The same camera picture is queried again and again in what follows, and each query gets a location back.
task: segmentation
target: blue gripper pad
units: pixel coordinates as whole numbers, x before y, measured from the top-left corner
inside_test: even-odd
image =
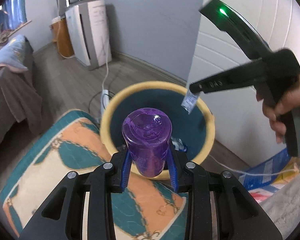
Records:
[[[174,192],[178,192],[178,188],[179,188],[178,173],[177,173],[176,164],[174,163],[174,160],[173,160],[171,149],[168,150],[166,162],[167,162],[168,169],[169,169],[171,186],[172,186]]]
[[[131,164],[132,164],[132,156],[130,154],[130,151],[127,150],[127,154],[122,166],[121,170],[121,183],[120,187],[121,190],[124,191],[124,189],[128,186],[129,182],[129,176],[130,176],[130,171],[131,171]]]

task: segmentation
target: human hand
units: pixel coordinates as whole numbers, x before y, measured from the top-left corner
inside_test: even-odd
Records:
[[[263,98],[256,94],[257,101],[261,101]],[[300,78],[295,86],[291,87],[282,96],[275,108],[267,106],[264,102],[262,104],[263,114],[269,118],[270,127],[275,131],[275,137],[277,143],[282,143],[282,137],[286,133],[286,126],[283,122],[277,120],[282,114],[291,111],[293,108],[300,106]]]

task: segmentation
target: blue curtain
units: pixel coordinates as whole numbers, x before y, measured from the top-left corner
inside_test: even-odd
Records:
[[[25,0],[5,0],[2,4],[2,10],[0,10],[2,30],[14,30],[25,22],[27,22]]]

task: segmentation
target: led indicator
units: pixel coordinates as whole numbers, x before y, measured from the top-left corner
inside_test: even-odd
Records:
[[[223,9],[219,9],[219,11],[220,11],[222,14],[224,14],[225,16],[229,17]]]

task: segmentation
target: purple bottle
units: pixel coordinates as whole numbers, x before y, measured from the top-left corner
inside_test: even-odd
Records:
[[[169,117],[155,108],[141,108],[129,114],[122,134],[138,168],[145,177],[159,175],[164,167],[171,137]]]

